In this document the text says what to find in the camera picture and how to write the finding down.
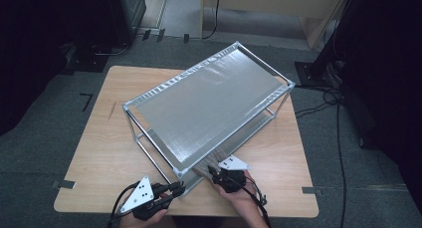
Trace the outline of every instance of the black tape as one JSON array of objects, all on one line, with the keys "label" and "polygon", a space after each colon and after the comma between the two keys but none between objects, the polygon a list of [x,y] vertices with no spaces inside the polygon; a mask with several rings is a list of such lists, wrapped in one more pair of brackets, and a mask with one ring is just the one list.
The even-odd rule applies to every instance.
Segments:
[{"label": "black tape", "polygon": [[60,188],[73,189],[76,184],[77,184],[77,182],[75,182],[75,181],[69,181],[69,180],[57,181],[57,180],[55,180],[52,184],[52,187],[55,188],[55,189],[60,189]]},{"label": "black tape", "polygon": [[151,34],[151,30],[145,31],[145,33],[143,34],[143,37],[142,37],[142,41],[148,40],[149,34]]},{"label": "black tape", "polygon": [[165,29],[159,30],[159,34],[158,34],[158,37],[157,37],[157,42],[162,41],[162,38],[164,38],[164,32],[165,32]]},{"label": "black tape", "polygon": [[189,42],[189,34],[185,34],[183,37],[183,43],[186,44]]},{"label": "black tape", "polygon": [[88,100],[85,103],[84,108],[82,109],[82,112],[87,110],[88,105],[90,104],[90,101],[93,99],[93,94],[85,94],[85,93],[80,93],[80,96],[87,96]]},{"label": "black tape", "polygon": [[314,187],[302,187],[303,194],[315,194],[316,189]]}]

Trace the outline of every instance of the floor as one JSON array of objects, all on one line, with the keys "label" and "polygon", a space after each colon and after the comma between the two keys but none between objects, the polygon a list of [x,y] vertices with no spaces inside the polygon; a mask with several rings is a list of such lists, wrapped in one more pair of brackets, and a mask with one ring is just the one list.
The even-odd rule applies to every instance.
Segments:
[{"label": "floor", "polygon": [[[201,31],[201,0],[145,0],[145,19],[141,30],[151,30],[157,35],[165,30],[164,36],[180,37],[188,34],[190,39],[211,35],[215,26],[215,8],[204,8]],[[335,22],[326,30],[327,40]],[[310,50],[299,18],[258,12],[234,10],[218,11],[217,30],[208,40],[242,44],[273,46],[287,49]],[[320,51],[323,40],[314,50]]]}]

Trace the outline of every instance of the metal frame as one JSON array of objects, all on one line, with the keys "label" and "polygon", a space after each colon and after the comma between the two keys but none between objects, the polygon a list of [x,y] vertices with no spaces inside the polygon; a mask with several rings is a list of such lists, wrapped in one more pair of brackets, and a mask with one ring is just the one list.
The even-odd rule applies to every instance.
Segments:
[{"label": "metal frame", "polygon": [[[209,66],[211,63],[215,63],[221,58],[231,54],[232,52],[239,50],[241,53],[246,55],[250,60],[256,63],[259,67],[266,70],[268,73],[278,76],[279,78],[283,79],[286,85],[280,83],[281,86],[273,91],[270,95],[268,95],[260,104],[262,106],[258,107],[255,110],[252,110],[251,118],[248,120],[242,121],[240,124],[236,124],[236,129],[234,129],[229,134],[225,135],[221,139],[221,141],[217,142],[217,144],[206,153],[202,154],[200,157],[195,160],[195,162],[185,166],[180,164],[175,164],[174,160],[171,159],[166,155],[163,151],[165,144],[160,140],[157,134],[154,133],[153,127],[145,127],[144,124],[141,124],[139,121],[139,117],[136,117],[135,114],[130,110],[130,107],[138,106],[140,103],[145,102],[151,98],[159,96],[160,93],[163,93],[165,90],[171,90],[172,86],[176,85],[177,83],[188,80],[191,75],[194,73],[201,72],[202,68]],[[258,130],[260,130],[263,126],[265,126],[269,121],[271,121],[274,117],[276,117],[283,106],[284,102],[286,101],[287,97],[290,95],[291,90],[294,88],[295,83],[284,77],[278,71],[270,67],[264,61],[259,59],[257,56],[252,54],[248,49],[242,46],[239,42],[234,43],[230,47],[222,50],[221,52],[215,54],[214,56],[202,61],[201,63],[193,66],[192,68],[186,70],[185,72],[179,74],[178,76],[168,80],[167,82],[151,89],[150,91],[136,97],[133,100],[130,100],[122,105],[123,110],[125,111],[127,121],[129,123],[133,139],[134,141],[141,147],[143,152],[147,155],[149,160],[152,164],[157,168],[159,173],[163,176],[163,178],[170,184],[171,181],[168,178],[167,174],[163,171],[163,169],[158,165],[158,163],[154,160],[154,158],[149,154],[147,149],[142,145],[140,140],[144,137],[160,154],[160,156],[165,160],[165,162],[171,167],[174,174],[176,175],[177,179],[180,181],[183,180],[186,186],[186,193],[193,188],[199,181],[202,179],[199,175],[195,174],[191,168],[195,166],[199,161],[205,158],[213,149],[221,148],[225,150],[228,154],[233,153],[237,148],[239,148],[246,140],[252,137]],[[279,101],[280,104],[277,106],[275,111],[270,110],[270,105],[274,104],[275,102]],[[135,131],[135,125],[139,129],[139,133]]]}]

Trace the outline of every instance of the shelf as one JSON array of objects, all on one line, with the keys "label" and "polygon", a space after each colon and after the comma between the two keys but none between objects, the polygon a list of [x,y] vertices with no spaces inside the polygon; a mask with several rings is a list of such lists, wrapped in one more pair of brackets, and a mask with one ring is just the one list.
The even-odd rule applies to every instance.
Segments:
[{"label": "shelf", "polygon": [[141,140],[152,144],[188,192],[202,179],[192,168],[216,149],[241,147],[277,115],[294,86],[236,42],[123,109],[135,142],[170,182]]}]

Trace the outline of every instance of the black cable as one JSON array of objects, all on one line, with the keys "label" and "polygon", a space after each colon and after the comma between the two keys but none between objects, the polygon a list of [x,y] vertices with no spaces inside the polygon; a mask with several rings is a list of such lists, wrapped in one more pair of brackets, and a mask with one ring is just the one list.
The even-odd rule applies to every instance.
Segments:
[{"label": "black cable", "polygon": [[[265,220],[265,223],[267,224],[267,226],[269,227],[269,228],[271,228],[271,222],[270,222],[270,218],[268,217],[268,213],[267,213],[267,210],[264,208],[264,205],[267,203],[267,200],[266,199],[264,199],[264,200],[258,200],[258,198],[254,195],[254,194],[252,194],[248,189],[246,189],[245,188],[245,186],[243,186],[243,185],[241,185],[241,184],[239,184],[237,181],[235,181],[234,179],[232,179],[231,177],[228,177],[228,176],[225,176],[225,175],[223,175],[223,174],[219,174],[222,178],[227,178],[227,179],[229,179],[230,181],[232,181],[233,183],[235,183],[236,185],[238,185],[240,188],[242,188],[244,191],[246,191],[246,193],[248,193],[250,196],[251,196],[251,198],[252,198],[252,200],[254,200],[254,202],[258,205],[258,207],[260,208],[260,210],[261,210],[261,212],[263,213],[263,217],[264,217],[264,220]],[[259,190],[258,189],[258,186],[256,185],[256,183],[254,182],[254,181],[252,181],[253,183],[254,183],[254,186],[255,187],[257,187],[257,190]]]},{"label": "black cable", "polygon": [[217,7],[215,8],[215,25],[214,25],[214,30],[212,31],[211,35],[202,38],[203,40],[206,40],[210,37],[212,37],[212,35],[214,35],[215,31],[217,30],[217,24],[218,24],[218,6],[220,5],[220,0],[217,0]]},{"label": "black cable", "polygon": [[113,224],[113,222],[114,222],[114,220],[115,220],[115,219],[118,219],[118,218],[121,218],[121,217],[123,217],[123,216],[125,216],[125,215],[127,215],[127,214],[130,214],[130,212],[127,212],[127,213],[122,214],[122,215],[116,215],[116,214],[115,214],[115,210],[117,209],[117,205],[118,205],[118,203],[120,202],[120,200],[121,200],[121,198],[123,197],[123,195],[124,195],[124,194],[125,194],[128,190],[135,188],[135,187],[137,186],[137,184],[139,184],[139,182],[140,182],[140,181],[136,181],[135,183],[131,184],[130,186],[128,186],[127,188],[125,188],[125,189],[124,189],[124,190],[120,193],[120,195],[118,196],[117,200],[116,200],[116,201],[115,201],[115,203],[114,203],[114,206],[113,206],[113,208],[112,208],[112,212],[111,212],[111,214],[110,214],[110,216],[109,216],[109,222],[108,222],[107,228],[111,228],[111,227],[112,227],[112,224]]},{"label": "black cable", "polygon": [[123,52],[125,52],[127,50],[127,48],[129,48],[129,45],[125,45],[125,47],[116,53],[94,53],[94,55],[96,56],[118,56],[120,54],[122,54]]},{"label": "black cable", "polygon": [[[339,104],[340,99],[335,95],[334,92],[338,92],[338,89],[324,89],[324,88],[319,88],[319,87],[299,87],[301,89],[307,89],[307,90],[313,90],[313,91],[319,91],[319,92],[323,92],[322,98],[323,98],[323,103],[315,108],[311,108],[311,109],[305,109],[305,110],[301,110],[298,112],[295,112],[295,114],[297,115],[296,118],[299,118],[301,116],[307,115],[307,114],[313,114],[319,111],[322,111],[330,106],[335,106],[337,104]],[[334,97],[334,99],[329,100],[327,98],[327,96],[330,95],[332,97]]]},{"label": "black cable", "polygon": [[258,185],[257,185],[257,183],[255,183],[255,181],[254,180],[252,180],[251,178],[249,178],[249,177],[246,177],[248,180],[250,180],[251,182],[251,184],[253,184],[254,185],[254,187],[255,187],[255,189],[257,190],[257,192],[258,192],[258,195],[260,195],[260,202],[263,204],[263,205],[266,205],[267,204],[267,196],[266,195],[263,195],[262,193],[261,193],[261,190],[260,190],[260,188],[258,187]]},{"label": "black cable", "polygon": [[339,114],[340,114],[340,103],[337,104],[337,148],[338,148],[338,157],[340,160],[340,168],[341,168],[341,178],[342,178],[342,188],[343,188],[343,200],[342,200],[342,207],[341,207],[341,220],[340,220],[340,228],[344,225],[344,215],[345,215],[345,203],[347,197],[347,184],[344,175],[344,165],[342,162],[342,155],[341,155],[341,144],[340,144],[340,122],[339,122]]},{"label": "black cable", "polygon": [[[304,111],[312,111],[314,110],[312,113],[317,112],[317,111],[321,111],[327,107],[330,106],[334,106],[337,105],[337,110],[336,110],[336,132],[337,132],[337,149],[338,149],[338,158],[339,158],[339,162],[340,162],[340,171],[341,171],[341,179],[342,179],[342,204],[341,204],[341,219],[340,219],[340,228],[343,227],[344,225],[344,216],[345,216],[345,205],[346,205],[346,198],[347,198],[347,182],[345,179],[345,174],[344,174],[344,164],[342,161],[342,153],[341,153],[341,142],[340,142],[340,122],[339,122],[339,114],[340,114],[340,106],[341,106],[341,101],[342,101],[342,97],[338,98],[335,93],[333,93],[333,91],[339,92],[339,89],[321,89],[321,88],[302,88],[302,89],[309,89],[309,90],[315,90],[315,91],[321,91],[323,92],[323,100],[324,103],[322,105],[319,105],[316,108],[313,109],[307,109],[307,110],[303,110],[303,111],[299,111],[298,113],[302,113]],[[331,95],[334,97],[334,100],[328,100],[326,98],[326,95]],[[326,107],[316,110],[319,107],[323,106],[323,105],[327,105]]]}]

